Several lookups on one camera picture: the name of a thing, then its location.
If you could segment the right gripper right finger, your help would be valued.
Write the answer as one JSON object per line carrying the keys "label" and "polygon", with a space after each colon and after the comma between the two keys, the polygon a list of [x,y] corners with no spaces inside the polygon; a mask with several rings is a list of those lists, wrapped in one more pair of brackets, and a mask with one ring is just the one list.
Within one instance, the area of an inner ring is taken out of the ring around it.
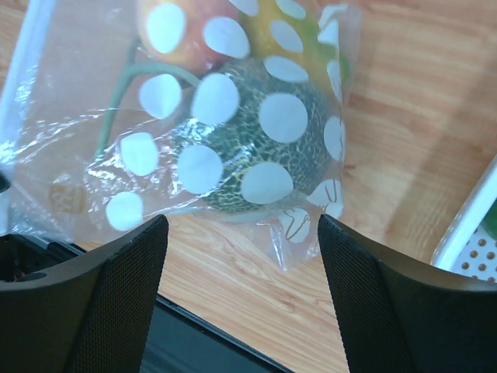
{"label": "right gripper right finger", "polygon": [[324,214],[318,242],[351,372],[494,372],[496,283],[441,270]]}

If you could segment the polka dot zip bag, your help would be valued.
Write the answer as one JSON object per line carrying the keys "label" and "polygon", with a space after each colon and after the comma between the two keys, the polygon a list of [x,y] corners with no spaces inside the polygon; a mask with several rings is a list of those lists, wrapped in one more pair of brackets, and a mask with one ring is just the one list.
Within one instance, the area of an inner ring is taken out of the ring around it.
{"label": "polka dot zip bag", "polygon": [[[204,75],[155,60],[137,29],[138,1],[29,2],[1,96],[1,232],[65,242],[109,242],[158,215],[190,214],[242,238],[290,269],[319,253],[318,220],[343,211],[346,153],[343,111],[353,83],[362,12],[356,5],[296,1],[319,26],[339,23],[339,51],[349,59],[339,112],[323,138],[332,163],[310,193],[297,193],[280,164],[260,162],[242,178],[242,196],[261,209],[227,214],[203,197],[220,185],[225,164],[206,145],[179,149],[182,118],[225,124],[241,107],[229,61],[262,60],[283,82],[313,82],[294,61],[251,55],[241,14],[258,1],[229,1],[237,20],[215,16],[203,28],[212,50],[228,58]],[[264,99],[259,123],[270,138],[296,141],[307,129],[304,104],[278,93]]]}

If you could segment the green bell pepper toy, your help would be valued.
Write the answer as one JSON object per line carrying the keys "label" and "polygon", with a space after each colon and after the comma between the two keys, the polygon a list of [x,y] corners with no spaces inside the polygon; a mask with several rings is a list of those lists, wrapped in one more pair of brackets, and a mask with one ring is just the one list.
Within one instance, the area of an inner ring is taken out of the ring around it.
{"label": "green bell pepper toy", "polygon": [[497,240],[497,202],[489,208],[487,214],[481,221],[481,226],[490,237]]}

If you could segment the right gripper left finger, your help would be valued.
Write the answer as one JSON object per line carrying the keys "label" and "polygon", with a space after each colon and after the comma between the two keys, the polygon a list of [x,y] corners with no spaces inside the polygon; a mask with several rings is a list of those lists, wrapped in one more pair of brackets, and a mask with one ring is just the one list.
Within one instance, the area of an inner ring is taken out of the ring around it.
{"label": "right gripper left finger", "polygon": [[3,372],[138,372],[168,245],[152,218],[97,249],[1,284]]}

